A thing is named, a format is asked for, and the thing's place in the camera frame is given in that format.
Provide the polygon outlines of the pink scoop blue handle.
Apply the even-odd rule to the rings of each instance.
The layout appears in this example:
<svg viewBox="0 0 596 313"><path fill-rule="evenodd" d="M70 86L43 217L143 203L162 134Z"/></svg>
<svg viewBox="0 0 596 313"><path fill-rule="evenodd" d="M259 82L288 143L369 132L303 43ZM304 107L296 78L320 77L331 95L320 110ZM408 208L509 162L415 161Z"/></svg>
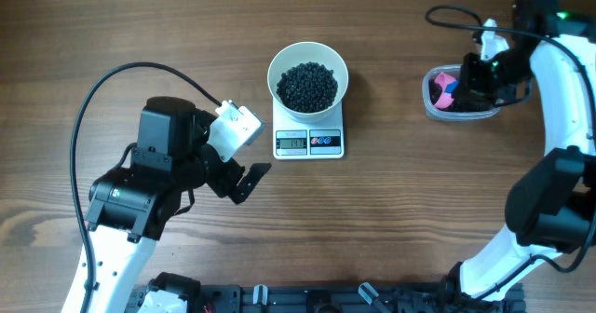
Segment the pink scoop blue handle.
<svg viewBox="0 0 596 313"><path fill-rule="evenodd" d="M453 92L458 81L452 75L440 73L432 83L439 90L436 100L433 102L434 107L443 111L447 110L454 103Z"/></svg>

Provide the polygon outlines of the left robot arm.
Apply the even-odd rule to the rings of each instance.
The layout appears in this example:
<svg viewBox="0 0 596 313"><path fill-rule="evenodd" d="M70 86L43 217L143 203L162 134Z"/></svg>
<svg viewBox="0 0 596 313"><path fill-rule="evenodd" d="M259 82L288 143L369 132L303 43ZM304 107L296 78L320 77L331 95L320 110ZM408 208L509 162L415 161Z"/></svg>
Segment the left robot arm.
<svg viewBox="0 0 596 313"><path fill-rule="evenodd" d="M224 101L209 113L187 100L153 97L140 118L138 139L89 189L81 252L65 312L122 312L167 221L185 213L183 195L207 185L240 204L270 170L245 168L233 156L264 128L245 106Z"/></svg>

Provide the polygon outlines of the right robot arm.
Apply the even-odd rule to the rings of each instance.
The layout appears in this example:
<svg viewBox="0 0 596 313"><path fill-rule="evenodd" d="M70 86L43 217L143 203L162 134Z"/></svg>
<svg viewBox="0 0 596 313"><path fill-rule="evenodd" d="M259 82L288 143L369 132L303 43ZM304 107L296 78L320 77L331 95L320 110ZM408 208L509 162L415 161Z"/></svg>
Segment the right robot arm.
<svg viewBox="0 0 596 313"><path fill-rule="evenodd" d="M440 301L461 309L502 301L543 264L573 272L595 243L595 21L558 0L516 0L509 34L511 48L466 55L454 97L508 106L538 85L545 154L510 189L501 230L441 284Z"/></svg>

